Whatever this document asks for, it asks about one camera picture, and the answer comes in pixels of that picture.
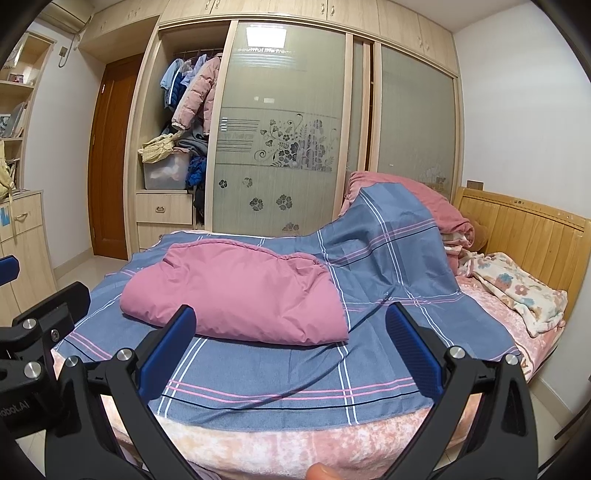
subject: blue clothes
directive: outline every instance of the blue clothes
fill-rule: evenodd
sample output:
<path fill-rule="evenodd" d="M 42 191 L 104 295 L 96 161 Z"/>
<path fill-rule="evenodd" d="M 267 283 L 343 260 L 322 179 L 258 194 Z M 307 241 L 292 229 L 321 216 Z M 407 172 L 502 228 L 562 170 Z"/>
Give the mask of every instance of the blue clothes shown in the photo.
<path fill-rule="evenodd" d="M 205 181 L 205 170 L 207 167 L 206 157 L 193 157 L 189 162 L 189 171 L 187 172 L 186 187 L 187 190 L 198 186 Z"/>
<path fill-rule="evenodd" d="M 181 98 L 187 89 L 185 85 L 181 85 L 182 79 L 183 73 L 178 69 L 177 73 L 174 74 L 172 84 L 164 98 L 164 105 L 168 106 L 172 111 L 176 110 L 178 103 L 181 101 Z"/>
<path fill-rule="evenodd" d="M 188 72 L 184 76 L 183 80 L 181 80 L 181 84 L 185 85 L 185 87 L 188 87 L 189 84 L 191 83 L 191 80 L 193 80 L 197 76 L 197 74 L 199 73 L 199 70 L 201 70 L 201 67 L 203 67 L 203 65 L 205 65 L 205 62 L 207 62 L 207 55 L 203 54 L 197 59 L 197 63 L 195 63 L 193 70 Z"/>
<path fill-rule="evenodd" d="M 162 77 L 162 80 L 160 80 L 160 86 L 164 90 L 170 89 L 170 86 L 173 84 L 174 74 L 177 73 L 178 69 L 181 67 L 182 64 L 183 61 L 181 59 L 176 59 L 170 64 L 170 66 L 166 70 L 166 73 Z"/>

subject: yellow bag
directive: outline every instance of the yellow bag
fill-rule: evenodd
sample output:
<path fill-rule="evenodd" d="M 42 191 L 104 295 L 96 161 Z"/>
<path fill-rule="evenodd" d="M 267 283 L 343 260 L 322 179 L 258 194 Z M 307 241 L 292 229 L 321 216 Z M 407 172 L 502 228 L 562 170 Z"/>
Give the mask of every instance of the yellow bag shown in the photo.
<path fill-rule="evenodd" d="M 14 182 L 8 171 L 8 165 L 6 165 L 6 157 L 4 153 L 4 140 L 0 139 L 0 202 L 8 195 L 8 216 L 11 219 L 13 234 L 16 237 L 17 233 L 15 230 L 14 221 L 12 221 L 12 190 L 14 189 Z"/>

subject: floral blanket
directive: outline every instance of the floral blanket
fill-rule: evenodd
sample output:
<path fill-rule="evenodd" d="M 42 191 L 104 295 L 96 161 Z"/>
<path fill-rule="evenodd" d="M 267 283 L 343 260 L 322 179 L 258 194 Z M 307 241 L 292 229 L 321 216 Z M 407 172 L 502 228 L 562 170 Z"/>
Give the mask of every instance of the floral blanket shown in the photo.
<path fill-rule="evenodd" d="M 460 263 L 459 274 L 477 278 L 484 288 L 519 313 L 532 338 L 561 323 L 566 292 L 545 285 L 504 253 L 484 256 L 466 252 Z"/>

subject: pink down jacket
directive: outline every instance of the pink down jacket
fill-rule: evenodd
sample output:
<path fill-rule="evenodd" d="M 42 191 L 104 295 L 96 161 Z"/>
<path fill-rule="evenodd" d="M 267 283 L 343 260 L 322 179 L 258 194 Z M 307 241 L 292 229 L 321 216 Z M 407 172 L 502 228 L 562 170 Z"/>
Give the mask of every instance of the pink down jacket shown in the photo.
<path fill-rule="evenodd" d="M 188 130 L 193 118 L 203 104 L 203 133 L 208 134 L 212 123 L 213 98 L 216 94 L 217 76 L 222 63 L 222 54 L 205 62 L 191 81 L 173 115 L 173 127 Z"/>

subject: pink blanket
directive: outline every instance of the pink blanket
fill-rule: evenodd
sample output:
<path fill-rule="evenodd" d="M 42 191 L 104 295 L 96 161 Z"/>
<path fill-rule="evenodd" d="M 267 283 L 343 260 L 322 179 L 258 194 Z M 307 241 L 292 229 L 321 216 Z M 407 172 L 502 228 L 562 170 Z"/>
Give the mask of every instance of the pink blanket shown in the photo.
<path fill-rule="evenodd" d="M 218 238 L 173 244 L 134 275 L 120 301 L 123 313 L 156 326 L 184 304 L 195 311 L 200 336 L 282 345 L 349 339 L 329 271 L 305 253 Z"/>

